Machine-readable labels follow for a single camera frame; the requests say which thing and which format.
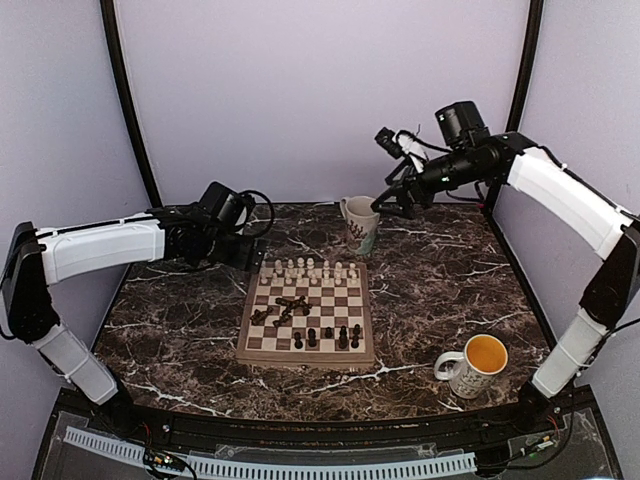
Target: mug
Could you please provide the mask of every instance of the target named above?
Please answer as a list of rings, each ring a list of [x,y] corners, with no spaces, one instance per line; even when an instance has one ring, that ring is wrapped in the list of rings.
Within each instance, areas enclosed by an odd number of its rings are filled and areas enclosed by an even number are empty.
[[[496,337],[476,335],[464,347],[464,352],[446,352],[438,357],[433,367],[438,380],[449,382],[453,393],[472,399],[493,383],[504,367],[509,355],[507,348]],[[445,362],[456,362],[451,370],[440,370]]]
[[[376,239],[380,214],[371,209],[371,197],[344,197],[340,211],[347,221],[347,246],[356,255],[368,255]]]

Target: black marble tabletop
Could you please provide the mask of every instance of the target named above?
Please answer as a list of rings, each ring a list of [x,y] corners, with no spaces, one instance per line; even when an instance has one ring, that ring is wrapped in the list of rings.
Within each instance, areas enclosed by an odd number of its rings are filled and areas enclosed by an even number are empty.
[[[355,259],[336,205],[277,205],[273,259]],[[264,210],[251,228],[265,222]],[[178,261],[135,265],[96,354],[136,403],[246,419],[381,420],[515,402],[549,353],[538,323],[477,208],[437,205],[385,218],[367,264],[376,362],[364,370],[261,368],[235,360],[250,275]],[[500,338],[509,364],[474,400],[453,395],[433,364],[478,333]]]

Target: white wall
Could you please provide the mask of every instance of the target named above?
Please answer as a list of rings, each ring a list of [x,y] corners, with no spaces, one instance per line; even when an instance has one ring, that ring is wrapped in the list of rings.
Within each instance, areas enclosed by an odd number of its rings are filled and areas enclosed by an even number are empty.
[[[640,211],[640,4],[547,2],[521,131],[614,201]],[[600,262],[567,226],[504,191],[496,212],[559,336]],[[627,319],[640,316],[636,301]],[[640,328],[586,374],[626,472],[640,472]]]
[[[528,3],[117,2],[163,200],[212,179],[277,201],[377,195],[395,166],[378,130],[421,123],[442,145],[433,114],[458,100],[502,131]]]
[[[66,226],[147,208],[101,22],[97,0],[0,2],[0,265],[19,222]],[[52,289],[85,342],[122,273]],[[61,382],[32,347],[0,343],[0,476],[28,479]]]

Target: black chess piece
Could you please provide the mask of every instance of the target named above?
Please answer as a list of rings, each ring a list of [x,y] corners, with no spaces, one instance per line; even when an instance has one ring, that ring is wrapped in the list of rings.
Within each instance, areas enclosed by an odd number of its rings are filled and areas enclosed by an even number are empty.
[[[307,344],[311,347],[314,348],[317,344],[318,341],[316,340],[316,331],[313,328],[310,328],[309,331],[307,332]]]
[[[295,343],[293,344],[294,347],[296,347],[298,350],[300,350],[302,348],[302,335],[300,335],[300,332],[296,332],[293,334],[293,338],[295,340]]]
[[[347,327],[340,329],[340,338],[338,338],[338,348],[344,350],[349,346],[349,337],[347,336]]]

